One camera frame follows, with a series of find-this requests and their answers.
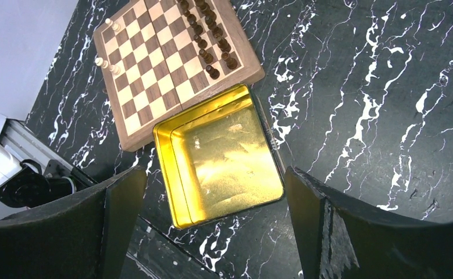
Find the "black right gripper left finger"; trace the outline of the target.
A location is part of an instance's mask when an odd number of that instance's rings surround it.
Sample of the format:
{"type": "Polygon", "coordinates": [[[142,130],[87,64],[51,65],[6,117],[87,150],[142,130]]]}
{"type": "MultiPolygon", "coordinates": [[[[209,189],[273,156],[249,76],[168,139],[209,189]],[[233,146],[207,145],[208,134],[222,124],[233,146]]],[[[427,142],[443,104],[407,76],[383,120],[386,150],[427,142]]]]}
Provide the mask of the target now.
{"type": "Polygon", "coordinates": [[[0,278],[119,278],[146,183],[135,166],[0,220],[0,278]]]}

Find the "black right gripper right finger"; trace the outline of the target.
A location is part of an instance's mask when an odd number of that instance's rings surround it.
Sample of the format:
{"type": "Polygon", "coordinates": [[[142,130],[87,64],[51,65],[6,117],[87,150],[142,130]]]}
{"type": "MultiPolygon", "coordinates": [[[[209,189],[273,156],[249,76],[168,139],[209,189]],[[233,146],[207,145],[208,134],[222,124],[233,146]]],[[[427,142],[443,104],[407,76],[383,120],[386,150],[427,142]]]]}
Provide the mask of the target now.
{"type": "Polygon", "coordinates": [[[453,222],[379,209],[296,167],[284,187],[305,278],[453,278],[453,222]]]}

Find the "wooden chess board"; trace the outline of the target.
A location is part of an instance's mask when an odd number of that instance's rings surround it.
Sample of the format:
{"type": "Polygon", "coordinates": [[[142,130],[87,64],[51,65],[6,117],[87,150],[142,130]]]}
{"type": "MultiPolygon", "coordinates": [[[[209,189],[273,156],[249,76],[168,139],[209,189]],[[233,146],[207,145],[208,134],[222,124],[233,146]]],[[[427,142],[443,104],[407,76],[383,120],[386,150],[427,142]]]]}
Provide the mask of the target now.
{"type": "Polygon", "coordinates": [[[199,68],[198,52],[177,1],[130,1],[107,17],[93,40],[97,57],[118,65],[114,76],[101,68],[122,150],[134,152],[152,142],[156,123],[235,84],[253,84],[265,76],[261,63],[230,1],[212,1],[223,21],[240,68],[210,80],[199,68]]]}

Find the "empty gold tin lid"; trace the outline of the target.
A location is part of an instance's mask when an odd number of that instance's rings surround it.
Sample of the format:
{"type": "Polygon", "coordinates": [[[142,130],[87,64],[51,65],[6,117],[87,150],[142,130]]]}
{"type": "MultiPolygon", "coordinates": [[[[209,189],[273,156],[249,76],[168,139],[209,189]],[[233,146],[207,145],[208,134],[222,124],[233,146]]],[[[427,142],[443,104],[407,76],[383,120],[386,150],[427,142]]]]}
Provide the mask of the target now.
{"type": "Polygon", "coordinates": [[[279,200],[282,174],[245,84],[155,125],[156,154],[179,230],[279,200]]]}

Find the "dark chess pieces row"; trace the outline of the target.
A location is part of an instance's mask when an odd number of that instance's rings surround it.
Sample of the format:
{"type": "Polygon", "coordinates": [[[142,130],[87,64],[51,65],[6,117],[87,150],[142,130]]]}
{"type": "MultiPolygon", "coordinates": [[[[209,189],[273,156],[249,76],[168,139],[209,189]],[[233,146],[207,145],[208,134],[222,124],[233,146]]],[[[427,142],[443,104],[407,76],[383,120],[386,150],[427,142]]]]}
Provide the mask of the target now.
{"type": "Polygon", "coordinates": [[[198,52],[199,68],[210,80],[218,80],[240,68],[223,21],[212,1],[177,1],[181,19],[198,52]]]}

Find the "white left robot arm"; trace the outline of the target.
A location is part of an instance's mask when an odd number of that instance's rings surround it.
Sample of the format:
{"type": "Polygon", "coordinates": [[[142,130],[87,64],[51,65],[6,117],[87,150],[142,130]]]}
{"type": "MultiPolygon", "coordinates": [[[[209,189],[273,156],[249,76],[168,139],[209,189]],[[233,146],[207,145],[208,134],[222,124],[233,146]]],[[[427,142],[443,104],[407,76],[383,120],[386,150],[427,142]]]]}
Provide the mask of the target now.
{"type": "Polygon", "coordinates": [[[80,187],[57,160],[43,170],[35,160],[19,160],[0,145],[0,220],[75,194],[80,187]]]}

